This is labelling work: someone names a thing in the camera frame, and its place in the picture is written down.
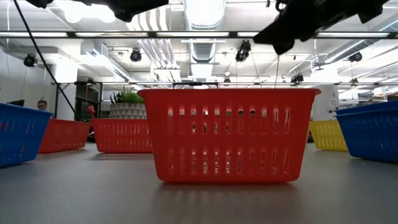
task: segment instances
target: table surface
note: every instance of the table surface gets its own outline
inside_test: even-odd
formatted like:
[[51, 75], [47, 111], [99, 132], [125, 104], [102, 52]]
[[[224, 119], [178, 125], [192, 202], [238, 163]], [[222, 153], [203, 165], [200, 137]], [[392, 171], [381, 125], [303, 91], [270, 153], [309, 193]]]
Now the table surface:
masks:
[[172, 185], [152, 155], [85, 149], [0, 169], [0, 223], [398, 223], [398, 165], [308, 144], [299, 180]]

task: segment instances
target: plant pot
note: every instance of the plant pot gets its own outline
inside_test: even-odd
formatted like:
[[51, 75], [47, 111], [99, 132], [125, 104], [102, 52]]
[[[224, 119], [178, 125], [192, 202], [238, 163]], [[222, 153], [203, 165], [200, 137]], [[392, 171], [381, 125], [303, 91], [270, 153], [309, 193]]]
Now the plant pot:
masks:
[[114, 103], [111, 104], [109, 118], [147, 119], [147, 111], [145, 105], [141, 103]]

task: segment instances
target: yellow basket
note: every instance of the yellow basket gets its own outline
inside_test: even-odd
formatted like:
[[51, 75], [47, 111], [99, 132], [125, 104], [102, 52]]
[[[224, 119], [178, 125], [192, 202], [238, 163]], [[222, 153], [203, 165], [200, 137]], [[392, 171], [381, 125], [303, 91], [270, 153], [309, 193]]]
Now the yellow basket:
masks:
[[317, 149], [347, 151], [338, 121], [311, 121], [310, 130]]

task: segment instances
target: laundry basket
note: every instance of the laundry basket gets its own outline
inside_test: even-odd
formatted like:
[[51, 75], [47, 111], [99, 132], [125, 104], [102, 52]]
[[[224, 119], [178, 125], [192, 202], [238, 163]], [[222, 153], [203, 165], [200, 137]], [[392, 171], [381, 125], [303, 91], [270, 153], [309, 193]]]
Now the laundry basket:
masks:
[[86, 145], [91, 123], [51, 119], [39, 153], [62, 152]]
[[34, 160], [51, 113], [0, 103], [0, 167]]
[[311, 121], [310, 130], [317, 149], [347, 151], [338, 121]]
[[398, 163], [398, 101], [348, 108], [336, 113], [353, 157]]
[[146, 119], [93, 119], [99, 152], [152, 153]]
[[317, 89], [141, 90], [166, 182], [285, 182], [300, 175]]

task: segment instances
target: red basket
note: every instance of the red basket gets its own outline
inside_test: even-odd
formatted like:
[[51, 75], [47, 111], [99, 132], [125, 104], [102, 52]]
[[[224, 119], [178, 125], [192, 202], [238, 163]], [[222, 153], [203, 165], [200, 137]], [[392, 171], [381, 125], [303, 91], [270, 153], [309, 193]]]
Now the red basket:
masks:
[[141, 90], [167, 182], [285, 182], [300, 175], [317, 89]]
[[62, 152], [86, 145], [90, 123], [50, 119], [39, 153]]
[[152, 153], [146, 119], [93, 119], [99, 152]]

